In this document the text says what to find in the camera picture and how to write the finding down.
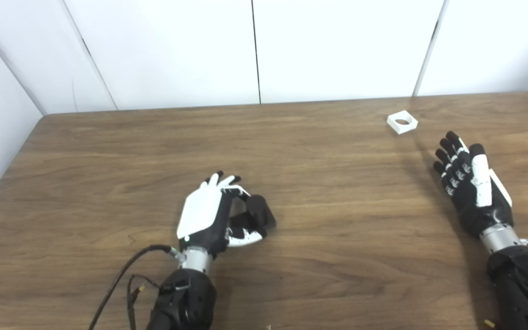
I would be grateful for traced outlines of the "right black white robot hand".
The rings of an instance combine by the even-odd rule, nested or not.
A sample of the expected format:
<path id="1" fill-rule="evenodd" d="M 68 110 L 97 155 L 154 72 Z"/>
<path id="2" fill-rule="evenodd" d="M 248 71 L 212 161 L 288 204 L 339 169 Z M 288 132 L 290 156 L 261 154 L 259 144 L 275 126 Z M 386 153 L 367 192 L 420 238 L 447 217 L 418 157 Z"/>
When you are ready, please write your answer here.
<path id="1" fill-rule="evenodd" d="M 440 140 L 433 168 L 465 232 L 478 238 L 490 227 L 513 227 L 512 200 L 492 171 L 482 144 L 471 146 L 453 131 Z"/>

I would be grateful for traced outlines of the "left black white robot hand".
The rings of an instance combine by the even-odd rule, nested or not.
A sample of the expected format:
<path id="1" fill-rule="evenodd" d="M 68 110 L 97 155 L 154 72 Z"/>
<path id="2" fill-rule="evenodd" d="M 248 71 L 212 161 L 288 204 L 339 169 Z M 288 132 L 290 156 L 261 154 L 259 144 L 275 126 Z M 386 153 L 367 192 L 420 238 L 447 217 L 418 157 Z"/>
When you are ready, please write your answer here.
<path id="1" fill-rule="evenodd" d="M 201 248 L 216 258 L 228 247 L 248 246 L 266 238 L 265 228 L 231 220 L 233 200 L 251 197 L 240 181 L 240 176 L 225 177 L 218 171 L 187 196 L 176 230 L 180 250 Z"/>

